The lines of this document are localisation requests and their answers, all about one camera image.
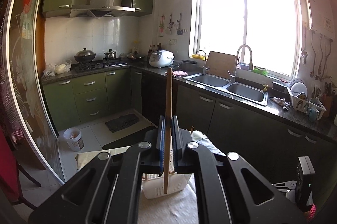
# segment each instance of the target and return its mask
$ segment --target white tile floor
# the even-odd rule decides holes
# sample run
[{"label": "white tile floor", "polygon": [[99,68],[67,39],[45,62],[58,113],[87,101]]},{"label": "white tile floor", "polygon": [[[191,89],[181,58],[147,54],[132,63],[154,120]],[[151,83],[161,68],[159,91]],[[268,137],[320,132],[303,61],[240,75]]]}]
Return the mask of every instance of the white tile floor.
[{"label": "white tile floor", "polygon": [[[139,117],[138,123],[115,133],[111,133],[111,131],[105,125],[105,122],[109,120],[116,119],[121,115],[127,115],[130,113],[135,113]],[[128,136],[150,125],[151,123],[149,121],[147,121],[142,115],[132,109],[120,112],[118,114],[109,115],[91,122],[80,124],[76,127],[81,130],[84,142],[84,148],[81,150],[81,153],[102,150],[102,146],[104,146],[105,144]],[[66,180],[69,180],[76,173],[75,156],[78,154],[78,152],[74,152],[68,147],[67,143],[62,138],[63,133],[64,130],[59,132],[59,150],[61,155],[61,163],[65,172],[64,177]],[[42,185],[42,187],[37,187],[20,173],[19,179],[23,196],[33,205],[41,205],[48,197],[50,197],[50,195],[55,193],[55,191],[60,188],[60,185],[49,173],[49,171],[41,171],[26,165],[23,167],[33,178],[35,178]],[[30,208],[28,208],[24,204],[15,205],[13,207],[24,220],[28,220],[28,217],[32,212]]]}]

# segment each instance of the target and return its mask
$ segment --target double sink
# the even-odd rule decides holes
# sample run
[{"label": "double sink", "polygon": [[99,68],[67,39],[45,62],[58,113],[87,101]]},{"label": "double sink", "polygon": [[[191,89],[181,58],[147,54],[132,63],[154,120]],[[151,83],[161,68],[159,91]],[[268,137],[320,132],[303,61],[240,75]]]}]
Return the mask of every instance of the double sink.
[{"label": "double sink", "polygon": [[240,83],[231,83],[224,78],[202,73],[184,77],[184,79],[220,90],[236,97],[266,106],[268,93]]}]

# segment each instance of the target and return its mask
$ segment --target metal basin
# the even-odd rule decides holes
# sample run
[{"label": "metal basin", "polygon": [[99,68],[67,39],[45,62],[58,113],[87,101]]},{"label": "metal basin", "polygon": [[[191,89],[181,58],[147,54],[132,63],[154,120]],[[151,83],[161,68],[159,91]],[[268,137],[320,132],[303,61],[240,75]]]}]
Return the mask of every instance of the metal basin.
[{"label": "metal basin", "polygon": [[251,88],[246,85],[241,85],[241,84],[231,84],[228,86],[227,91],[239,95],[241,97],[247,98],[249,100],[253,101],[264,101],[265,95],[262,91]]},{"label": "metal basin", "polygon": [[213,75],[198,75],[189,78],[191,81],[195,81],[197,83],[213,86],[213,87],[223,87],[229,83],[229,81],[213,76]]}]

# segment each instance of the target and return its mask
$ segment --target white plastic bag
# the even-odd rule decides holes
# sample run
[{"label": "white plastic bag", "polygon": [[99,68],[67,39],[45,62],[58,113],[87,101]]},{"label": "white plastic bag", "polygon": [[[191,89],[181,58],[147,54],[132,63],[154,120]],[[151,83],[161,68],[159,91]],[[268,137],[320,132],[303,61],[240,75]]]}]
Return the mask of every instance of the white plastic bag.
[{"label": "white plastic bag", "polygon": [[43,71],[45,77],[55,76],[55,65],[47,64],[45,70]]},{"label": "white plastic bag", "polygon": [[70,71],[71,68],[71,60],[65,60],[64,62],[55,66],[55,73],[61,74]]}]

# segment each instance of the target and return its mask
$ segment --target white plastic basket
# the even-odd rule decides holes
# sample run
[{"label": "white plastic basket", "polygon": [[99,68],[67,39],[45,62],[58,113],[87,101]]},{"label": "white plastic basket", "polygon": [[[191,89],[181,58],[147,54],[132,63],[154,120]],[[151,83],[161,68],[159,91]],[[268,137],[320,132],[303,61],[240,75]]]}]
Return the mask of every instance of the white plastic basket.
[{"label": "white plastic basket", "polygon": [[[178,175],[174,173],[173,155],[170,153],[170,167],[168,176],[168,189],[167,194],[179,192],[188,184],[191,178],[191,174]],[[144,195],[147,199],[157,198],[164,196],[164,175],[158,177],[158,175],[145,174],[142,179],[142,188]]]},{"label": "white plastic basket", "polygon": [[316,108],[319,111],[317,119],[319,120],[323,116],[323,113],[326,111],[324,105],[318,106],[318,105],[315,105],[315,104],[313,104],[309,101],[302,100],[302,99],[294,96],[293,93],[290,91],[289,87],[287,87],[287,90],[288,90],[288,93],[290,95],[290,100],[291,100],[292,106],[296,111],[308,113],[309,109]]}]

